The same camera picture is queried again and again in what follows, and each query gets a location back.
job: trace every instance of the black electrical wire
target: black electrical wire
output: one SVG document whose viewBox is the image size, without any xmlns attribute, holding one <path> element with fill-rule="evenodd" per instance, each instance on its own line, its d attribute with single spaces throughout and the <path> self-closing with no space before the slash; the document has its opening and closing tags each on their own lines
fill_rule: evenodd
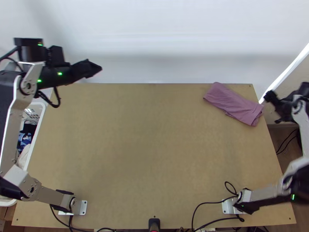
<svg viewBox="0 0 309 232">
<path fill-rule="evenodd" d="M 233 188 L 234 192 L 231 191 L 231 190 L 227 187 L 227 184 L 229 184 L 229 185 Z M 199 228 L 197 228 L 197 229 L 195 229 L 195 230 L 193 229 L 194 215 L 195 215 L 197 209 L 198 209 L 201 205 L 205 205 L 205 204 L 219 204 L 219 203 L 222 203 L 222 202 L 224 202 L 224 201 L 226 201 L 226 200 L 228 200 L 228 199 L 232 199 L 232 198 L 238 197 L 235 187 L 234 187 L 230 182 L 226 181 L 226 182 L 224 182 L 224 185 L 225 185 L 225 188 L 226 188 L 231 194 L 233 194 L 234 196 L 230 196 L 230 197 L 228 197 L 228 198 L 225 198 L 225 199 L 222 200 L 222 201 L 217 201 L 217 202 L 203 202 L 203 203 L 199 204 L 199 205 L 195 208 L 195 210 L 194 210 L 194 212 L 193 212 L 193 215 L 192 215 L 192 221 L 191 221 L 191 229 L 192 229 L 192 232 L 195 232 L 195 231 L 197 231 L 197 230 L 199 230 L 199 229 L 202 229 L 202 228 L 204 228 L 204 227 L 206 227 L 206 226 L 208 226 L 208 225 L 210 225 L 210 224 L 213 224 L 213 223 L 215 223 L 215 222 L 224 221 L 224 220 L 238 219 L 239 221 L 244 222 L 244 219 L 241 218 L 238 214 L 236 214 L 236 217 L 229 217 L 229 218 L 217 219 L 217 220 L 214 220 L 214 221 L 209 222 L 209 223 L 207 223 L 207 224 L 204 224 L 204 225 L 200 226 Z"/>
<path fill-rule="evenodd" d="M 17 47 L 13 48 L 11 51 L 9 51 L 7 54 L 4 54 L 3 56 L 0 57 L 0 61 L 8 58 L 10 55 L 12 55 L 14 52 L 18 50 Z"/>
<path fill-rule="evenodd" d="M 297 131 L 297 129 L 293 130 L 288 137 L 285 138 L 285 140 L 283 140 L 283 142 L 281 143 L 280 147 L 277 149 L 276 153 L 278 153 L 280 151 L 280 148 L 282 147 L 282 145 L 284 144 L 284 142 L 291 136 L 291 134 L 293 134 L 293 132 Z"/>
<path fill-rule="evenodd" d="M 263 228 L 265 229 L 266 232 L 269 232 L 269 230 L 266 228 L 266 226 L 263 226 Z"/>
<path fill-rule="evenodd" d="M 64 222 L 62 222 L 55 214 L 52 206 L 50 205 L 50 208 L 51 208 L 51 212 L 53 213 L 55 219 L 60 222 L 62 225 L 68 227 L 70 229 L 71 232 L 73 232 L 72 230 L 77 230 L 77 231 L 81 231 L 81 232 L 89 232 L 87 230 L 82 230 L 82 229 L 78 229 L 78 228 L 74 228 L 73 226 L 71 226 L 72 224 L 72 220 L 73 220 L 73 215 L 70 216 L 70 219 L 69 219 L 69 224 L 65 224 Z M 101 229 L 99 229 L 97 232 L 101 231 L 101 230 L 110 230 L 111 232 L 124 232 L 124 231 L 121 231 L 121 230 L 114 230 L 114 229 L 111 229 L 111 228 L 108 228 L 108 227 L 103 227 Z"/>
<path fill-rule="evenodd" d="M 57 104 L 54 104 L 51 100 L 49 100 L 48 97 L 40 90 L 38 90 L 36 92 L 36 96 L 41 97 L 44 101 L 46 101 L 52 107 L 58 108 L 60 106 L 60 104 L 61 104 L 61 101 L 60 101 L 61 98 L 59 97 L 59 93 L 58 93 L 57 87 L 54 87 L 54 91 L 55 91 L 55 95 L 56 95 L 57 101 L 58 101 Z"/>
<path fill-rule="evenodd" d="M 280 153 L 284 152 L 284 150 L 287 148 L 287 146 L 289 145 L 289 143 L 290 143 L 293 139 L 295 139 L 295 138 L 296 138 L 296 136 L 294 136 L 293 138 L 291 138 L 291 139 L 289 140 L 289 142 L 286 144 L 286 146 L 283 148 L 283 150 L 282 150 L 281 152 L 277 153 L 277 155 L 279 155 Z"/>
<path fill-rule="evenodd" d="M 2 60 L 5 60 L 5 59 L 7 59 L 7 60 L 10 60 L 10 61 L 13 61 L 15 64 L 16 64 L 16 66 L 23 72 L 24 70 L 22 69 L 22 67 L 18 64 L 18 62 L 16 61 L 16 60 L 14 60 L 14 59 L 12 59 L 12 58 L 10 58 L 10 57 L 5 57 L 5 58 L 3 58 Z"/>
</svg>

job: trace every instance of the white plastic basket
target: white plastic basket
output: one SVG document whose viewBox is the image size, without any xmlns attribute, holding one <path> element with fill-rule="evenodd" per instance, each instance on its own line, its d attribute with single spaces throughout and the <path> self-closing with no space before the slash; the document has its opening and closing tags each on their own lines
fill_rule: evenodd
<svg viewBox="0 0 309 232">
<path fill-rule="evenodd" d="M 27 170 L 27 168 L 28 168 L 30 158 L 31 158 L 31 155 L 32 155 L 32 151 L 33 151 L 33 148 L 34 148 L 34 144 L 36 143 L 37 133 L 40 129 L 45 110 L 46 110 L 46 105 L 42 102 L 32 102 L 24 110 L 22 118 L 23 119 L 29 119 L 29 120 L 32 120 L 32 121 L 37 123 L 36 131 L 34 133 L 34 136 L 32 138 L 31 145 L 30 145 L 30 148 L 29 148 L 29 151 L 28 151 L 27 160 L 26 160 L 24 170 Z M 16 199 L 0 199 L 0 206 L 8 207 L 8 206 L 12 206 L 12 205 L 16 204 L 16 202 L 17 202 Z"/>
</svg>

